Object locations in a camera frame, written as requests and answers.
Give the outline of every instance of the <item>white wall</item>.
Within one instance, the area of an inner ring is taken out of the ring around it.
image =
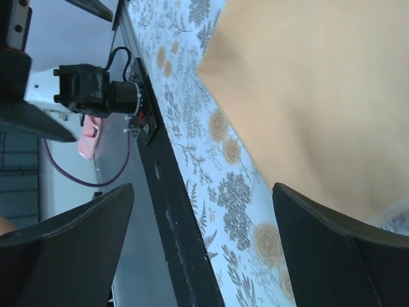
[[[81,135],[79,114],[70,115],[67,122],[51,115],[77,137]],[[81,157],[77,151],[77,143],[60,143],[48,141],[54,160],[66,172],[86,182],[96,183],[94,162]],[[84,187],[65,178],[48,162],[43,147],[40,147],[40,215],[42,219],[60,214],[78,207],[92,199],[97,189]]]
[[[102,0],[115,12],[118,0]],[[64,0],[31,0],[33,9],[26,52],[32,71],[59,65],[105,66],[114,32],[112,24]]]

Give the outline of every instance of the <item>floral tablecloth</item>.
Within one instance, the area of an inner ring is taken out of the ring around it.
[[[271,191],[195,73],[224,3],[133,0],[128,12],[226,306],[294,306]]]

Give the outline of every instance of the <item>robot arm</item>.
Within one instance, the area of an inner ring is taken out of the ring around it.
[[[112,21],[112,12],[98,0],[66,0],[100,18]],[[0,130],[19,130],[62,142],[74,136],[24,96],[31,58],[24,52],[32,10],[28,0],[0,1]]]
[[[70,111],[62,104],[55,103],[54,96],[59,93],[59,78],[54,75],[54,69],[43,72],[30,72],[24,100],[44,111]]]

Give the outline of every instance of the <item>pink cloth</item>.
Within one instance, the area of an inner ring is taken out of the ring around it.
[[[100,118],[89,115],[84,117],[84,127],[78,140],[77,149],[79,154],[87,160],[94,158],[96,144],[101,133],[101,125]]]

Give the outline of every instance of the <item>red wire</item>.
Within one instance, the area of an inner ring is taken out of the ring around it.
[[[138,118],[138,121],[136,122],[135,126],[138,126],[141,123],[142,118],[143,118],[143,113],[139,113],[139,118]]]

